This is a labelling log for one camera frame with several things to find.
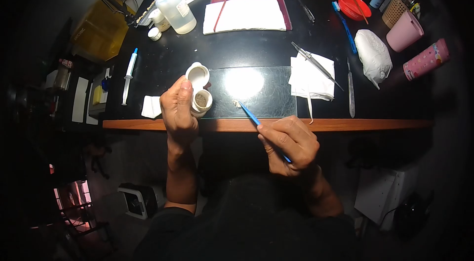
red stick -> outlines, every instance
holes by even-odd
[[[224,0],[222,4],[222,8],[220,9],[219,16],[217,17],[216,24],[214,25],[214,33],[216,32],[217,23],[219,22],[220,15],[222,14],[222,10],[224,10],[224,6],[226,5],[227,0]]]

wooden desk edge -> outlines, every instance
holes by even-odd
[[[263,124],[277,121],[279,118],[262,118]],[[425,119],[301,119],[312,132],[337,132],[337,131],[364,131],[403,128],[429,128],[433,126],[432,120]],[[166,128],[163,119],[127,119],[104,120],[103,128],[135,129],[135,130],[160,130]],[[256,133],[255,124],[246,118],[238,119],[202,119],[199,129],[204,132],[241,132]]]

small white jar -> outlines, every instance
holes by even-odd
[[[209,82],[209,70],[201,63],[193,63],[186,71],[186,79],[193,85],[191,114],[196,118],[203,117],[212,106],[212,96],[204,86]]]
[[[148,31],[148,38],[156,41],[161,38],[161,32],[157,27],[152,27],[151,30]]]
[[[160,9],[153,10],[148,17],[151,19],[151,21],[153,21],[155,27],[157,27],[160,32],[165,32],[171,27],[163,13],[161,13]]]

metal tweezers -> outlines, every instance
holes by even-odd
[[[306,60],[308,60],[310,63],[312,63],[313,66],[315,66],[318,70],[320,70],[321,73],[323,73],[324,76],[326,76],[329,80],[334,82],[335,85],[339,86],[339,88],[342,91],[344,91],[344,89],[342,89],[342,87],[339,85],[339,83],[337,83],[334,80],[334,78],[332,78],[331,74],[320,63],[318,63],[317,60],[315,60],[314,57],[311,56],[311,54],[307,53],[304,49],[301,49],[293,41],[292,41],[292,45]]]

pink bottle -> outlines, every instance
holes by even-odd
[[[403,64],[406,78],[411,81],[449,61],[445,39],[439,39],[416,57]]]

